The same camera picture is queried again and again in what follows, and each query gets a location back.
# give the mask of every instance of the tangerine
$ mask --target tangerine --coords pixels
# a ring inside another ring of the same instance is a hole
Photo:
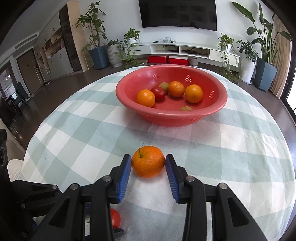
[[[165,157],[155,146],[139,148],[131,159],[133,171],[142,178],[152,178],[158,175],[164,167]]]
[[[168,85],[168,92],[173,97],[182,97],[185,92],[185,87],[178,81],[173,81]]]
[[[141,90],[137,94],[137,103],[147,107],[152,107],[155,104],[155,95],[150,90]]]
[[[186,100],[190,103],[198,103],[203,96],[202,88],[198,85],[189,85],[185,90]]]

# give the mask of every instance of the black tv screen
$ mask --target black tv screen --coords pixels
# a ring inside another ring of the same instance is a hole
[[[142,26],[179,26],[217,31],[215,0],[139,0]]]

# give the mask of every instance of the blue planter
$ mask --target blue planter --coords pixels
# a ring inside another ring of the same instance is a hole
[[[256,75],[253,81],[254,85],[264,92],[266,92],[277,72],[277,68],[273,67],[271,64],[265,62],[264,60],[258,58],[256,66]]]
[[[103,45],[89,50],[89,55],[96,69],[104,69],[109,66],[107,46]]]

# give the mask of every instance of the red storage box with white lid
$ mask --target red storage box with white lid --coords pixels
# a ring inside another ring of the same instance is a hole
[[[168,62],[168,55],[150,55],[148,62],[152,64],[166,64]]]
[[[169,56],[168,62],[170,64],[181,64],[181,65],[188,65],[188,57],[183,56]]]

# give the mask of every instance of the dark wooden floor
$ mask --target dark wooden floor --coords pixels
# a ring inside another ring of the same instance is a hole
[[[217,67],[200,64],[199,67],[217,71]],[[123,66],[118,68],[107,67],[103,70],[91,69],[84,73],[78,73],[52,81],[50,84],[40,88],[29,100],[29,106],[22,106],[25,120],[17,119],[19,125],[16,126],[18,134],[17,140],[26,150],[30,139],[38,129],[41,122],[55,110],[69,96],[80,90],[84,86],[109,74],[122,71]],[[285,106],[270,91],[265,93],[258,90],[254,85],[243,82],[238,84],[241,88],[258,100],[273,116],[280,127],[293,159],[294,169],[296,168],[296,126]]]

